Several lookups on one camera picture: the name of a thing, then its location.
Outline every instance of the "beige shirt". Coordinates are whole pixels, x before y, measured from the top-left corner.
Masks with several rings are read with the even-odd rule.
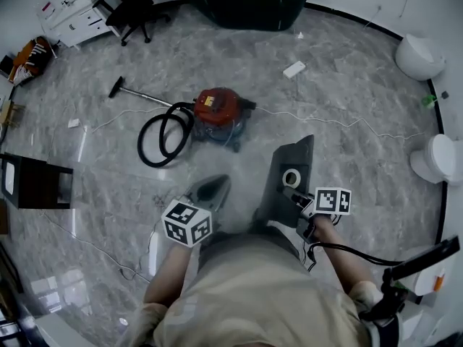
[[[381,299],[372,283],[357,284],[354,301]],[[275,244],[254,239],[206,262],[194,283],[167,309],[144,304],[118,346],[232,347],[246,343],[288,346],[369,346],[356,305],[312,278]]]

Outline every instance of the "white cabinet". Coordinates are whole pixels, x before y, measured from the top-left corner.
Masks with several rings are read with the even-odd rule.
[[[47,22],[48,28],[66,46],[77,46],[79,43],[112,31],[120,36],[120,31],[107,26],[105,21],[109,13],[101,6],[93,8],[97,0],[75,0],[65,7],[52,21]],[[120,0],[106,0],[112,7],[117,7]]]

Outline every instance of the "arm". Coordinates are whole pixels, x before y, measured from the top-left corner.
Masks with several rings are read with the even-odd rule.
[[[172,245],[158,272],[148,285],[143,302],[170,307],[179,298],[191,251],[190,248],[181,244]]]
[[[319,215],[315,217],[314,222],[316,227],[315,236],[317,236],[321,242],[346,245],[344,240],[334,229],[333,223],[329,218]],[[355,254],[339,249],[324,249],[346,294],[349,294],[352,287],[361,281],[370,281],[374,283],[370,270]]]

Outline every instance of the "metal pole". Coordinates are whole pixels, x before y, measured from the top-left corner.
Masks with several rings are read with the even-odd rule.
[[[167,103],[164,100],[153,98],[152,96],[149,96],[149,95],[146,95],[146,94],[143,94],[143,93],[139,93],[138,91],[130,90],[130,89],[127,89],[127,88],[122,87],[122,86],[119,89],[125,91],[126,93],[133,94],[133,95],[138,95],[138,96],[140,96],[142,98],[157,102],[159,104],[162,104],[163,106],[172,107],[172,104]]]

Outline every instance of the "vacuum hose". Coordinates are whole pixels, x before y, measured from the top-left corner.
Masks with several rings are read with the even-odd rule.
[[[154,168],[163,167],[167,163],[172,161],[175,157],[177,157],[178,154],[180,154],[185,144],[187,144],[188,137],[195,124],[195,119],[193,118],[193,115],[191,113],[191,110],[193,109],[194,105],[195,105],[194,103],[185,103],[185,102],[175,103],[172,107],[170,107],[167,110],[166,113],[154,116],[152,119],[150,119],[148,122],[146,122],[143,125],[142,129],[140,130],[140,134],[138,135],[137,151],[138,151],[138,155],[140,156],[140,159],[145,165],[154,167]],[[173,114],[173,112],[176,111],[177,109],[187,115],[188,122],[185,122],[183,118],[177,116],[176,114]],[[177,121],[182,127],[182,133],[183,133],[182,140],[180,140],[180,143],[178,144],[177,148],[175,148],[175,150],[171,153],[169,153],[166,150],[166,138],[164,137],[164,132],[166,131],[167,121],[169,119]],[[148,127],[157,121],[162,121],[161,128],[159,129],[159,150],[161,151],[161,154],[164,157],[166,157],[166,159],[162,160],[161,162],[153,162],[147,159],[145,155],[145,151],[143,150],[143,140],[145,139],[146,130],[148,130]]]

